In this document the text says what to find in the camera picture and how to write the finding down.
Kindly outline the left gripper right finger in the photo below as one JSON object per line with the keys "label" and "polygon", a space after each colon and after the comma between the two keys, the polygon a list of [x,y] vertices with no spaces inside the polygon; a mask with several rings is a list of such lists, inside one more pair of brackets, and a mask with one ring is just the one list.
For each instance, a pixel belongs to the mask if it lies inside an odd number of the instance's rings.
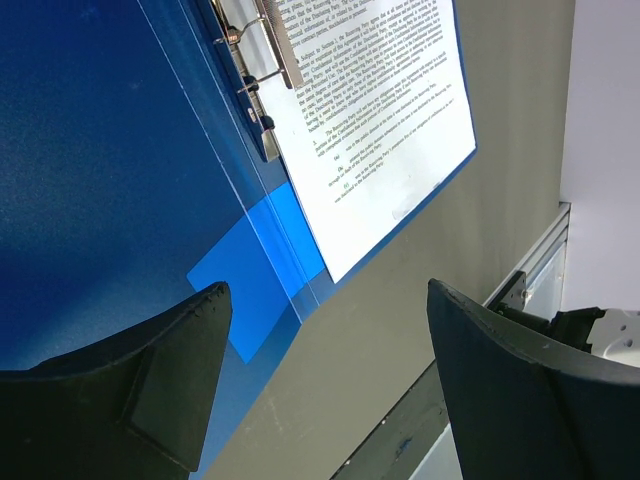
{"label": "left gripper right finger", "polygon": [[639,367],[496,309],[429,282],[429,329],[463,477],[637,478]]}

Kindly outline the printed white paper sheets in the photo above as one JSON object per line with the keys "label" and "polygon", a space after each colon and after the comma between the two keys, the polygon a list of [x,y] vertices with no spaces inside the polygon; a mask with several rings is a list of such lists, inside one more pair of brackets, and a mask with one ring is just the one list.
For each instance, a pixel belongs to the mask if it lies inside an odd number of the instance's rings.
{"label": "printed white paper sheets", "polygon": [[259,95],[342,279],[477,144],[451,1],[270,1],[286,78]]}

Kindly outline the blue file folder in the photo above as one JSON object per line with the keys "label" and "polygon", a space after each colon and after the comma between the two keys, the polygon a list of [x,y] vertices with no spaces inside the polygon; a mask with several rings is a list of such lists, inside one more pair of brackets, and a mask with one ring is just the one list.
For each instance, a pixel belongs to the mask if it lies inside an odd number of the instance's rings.
{"label": "blue file folder", "polygon": [[207,81],[206,122],[137,1],[1,5],[1,366],[27,369],[210,283],[233,317],[202,469],[301,323],[339,288],[278,162],[249,207],[245,158]]}

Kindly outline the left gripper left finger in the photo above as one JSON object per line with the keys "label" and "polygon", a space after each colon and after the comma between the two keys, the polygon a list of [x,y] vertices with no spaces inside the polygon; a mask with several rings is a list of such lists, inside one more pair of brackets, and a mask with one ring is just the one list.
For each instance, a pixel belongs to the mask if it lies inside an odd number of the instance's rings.
{"label": "left gripper left finger", "polygon": [[2,477],[188,478],[230,325],[230,287],[216,282],[98,342],[3,371]]}

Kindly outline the metal folder clip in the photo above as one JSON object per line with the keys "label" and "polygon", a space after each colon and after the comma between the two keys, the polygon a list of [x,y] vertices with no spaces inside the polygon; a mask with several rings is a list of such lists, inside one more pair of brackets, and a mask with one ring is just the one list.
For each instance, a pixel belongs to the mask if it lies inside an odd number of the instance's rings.
{"label": "metal folder clip", "polygon": [[277,1],[213,1],[242,86],[241,98],[250,102],[249,115],[267,162],[281,156],[288,128],[302,120],[296,100],[303,75]]}

